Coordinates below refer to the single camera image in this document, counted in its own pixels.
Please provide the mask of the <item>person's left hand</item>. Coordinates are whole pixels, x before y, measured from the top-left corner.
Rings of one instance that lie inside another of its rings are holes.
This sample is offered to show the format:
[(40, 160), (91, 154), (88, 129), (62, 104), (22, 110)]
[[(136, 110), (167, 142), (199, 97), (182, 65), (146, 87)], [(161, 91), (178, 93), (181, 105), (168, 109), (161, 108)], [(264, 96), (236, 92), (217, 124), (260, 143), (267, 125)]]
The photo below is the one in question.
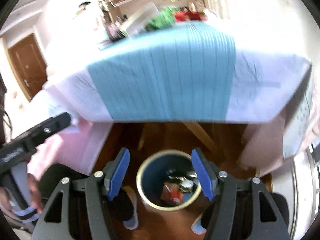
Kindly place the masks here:
[(43, 203), (37, 179), (27, 172), (1, 175), (1, 209), (17, 217), (40, 214)]

